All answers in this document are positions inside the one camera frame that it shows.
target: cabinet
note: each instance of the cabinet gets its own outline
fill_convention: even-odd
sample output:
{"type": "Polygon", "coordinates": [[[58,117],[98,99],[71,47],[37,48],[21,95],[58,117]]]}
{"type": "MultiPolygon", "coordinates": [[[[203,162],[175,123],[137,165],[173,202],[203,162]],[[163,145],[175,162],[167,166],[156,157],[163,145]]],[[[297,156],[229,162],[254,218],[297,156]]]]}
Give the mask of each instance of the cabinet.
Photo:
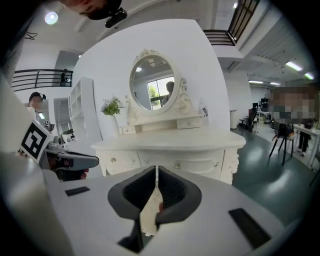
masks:
{"type": "Polygon", "coordinates": [[[164,166],[231,184],[239,164],[237,150],[245,143],[242,136],[208,126],[122,135],[92,147],[104,176],[164,166]]]}
{"type": "MultiPolygon", "coordinates": [[[[91,145],[102,141],[94,98],[94,81],[82,77],[68,98],[69,116],[75,142],[69,143],[71,151],[95,155],[91,145]]],[[[101,167],[89,170],[89,177],[101,176],[101,167]]]]}

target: potted plant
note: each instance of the potted plant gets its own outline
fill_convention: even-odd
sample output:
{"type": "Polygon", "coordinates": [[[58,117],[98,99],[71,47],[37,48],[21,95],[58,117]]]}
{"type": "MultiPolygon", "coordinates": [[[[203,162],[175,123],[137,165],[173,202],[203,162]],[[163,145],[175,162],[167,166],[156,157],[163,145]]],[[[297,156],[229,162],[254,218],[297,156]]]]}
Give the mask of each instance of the potted plant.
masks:
{"type": "Polygon", "coordinates": [[[117,97],[113,97],[112,100],[104,99],[104,103],[101,107],[101,112],[106,116],[112,117],[113,133],[115,137],[119,136],[119,125],[115,115],[120,114],[120,109],[124,108],[123,104],[117,97]]]}

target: oval mirror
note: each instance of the oval mirror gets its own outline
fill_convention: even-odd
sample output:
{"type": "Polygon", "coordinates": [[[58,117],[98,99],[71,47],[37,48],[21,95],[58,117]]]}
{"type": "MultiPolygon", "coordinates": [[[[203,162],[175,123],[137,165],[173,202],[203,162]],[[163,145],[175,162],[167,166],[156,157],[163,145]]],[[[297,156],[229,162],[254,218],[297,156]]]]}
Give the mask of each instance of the oval mirror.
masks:
{"type": "Polygon", "coordinates": [[[158,110],[169,101],[175,87],[175,75],[164,58],[147,56],[133,67],[132,72],[133,93],[142,107],[158,110]]]}

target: small white bottle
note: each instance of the small white bottle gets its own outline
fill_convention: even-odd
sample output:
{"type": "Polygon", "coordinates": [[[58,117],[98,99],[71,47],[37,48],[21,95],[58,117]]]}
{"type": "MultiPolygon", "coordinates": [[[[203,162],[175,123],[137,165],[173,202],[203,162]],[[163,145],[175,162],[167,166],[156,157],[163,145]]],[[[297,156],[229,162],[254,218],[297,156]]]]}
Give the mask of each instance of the small white bottle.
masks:
{"type": "Polygon", "coordinates": [[[208,107],[207,107],[207,104],[206,104],[204,98],[200,99],[199,114],[201,115],[202,125],[208,126],[209,125],[209,114],[208,114],[208,107]]]}

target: white vanity table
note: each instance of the white vanity table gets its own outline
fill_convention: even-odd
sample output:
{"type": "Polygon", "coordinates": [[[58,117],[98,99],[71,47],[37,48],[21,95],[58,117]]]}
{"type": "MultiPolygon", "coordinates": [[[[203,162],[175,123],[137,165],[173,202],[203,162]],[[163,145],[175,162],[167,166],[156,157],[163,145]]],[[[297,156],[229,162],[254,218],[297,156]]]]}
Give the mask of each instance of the white vanity table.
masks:
{"type": "Polygon", "coordinates": [[[92,145],[104,176],[107,172],[114,175],[155,165],[232,183],[239,164],[237,150],[245,145],[245,138],[214,126],[202,126],[201,115],[188,97],[187,81],[179,77],[167,57],[154,50],[143,50],[133,63],[129,87],[128,124],[120,128],[122,135],[92,145]],[[173,70],[174,89],[164,106],[146,109],[136,97],[136,70],[147,70],[148,65],[152,67],[161,59],[162,65],[173,70]]]}

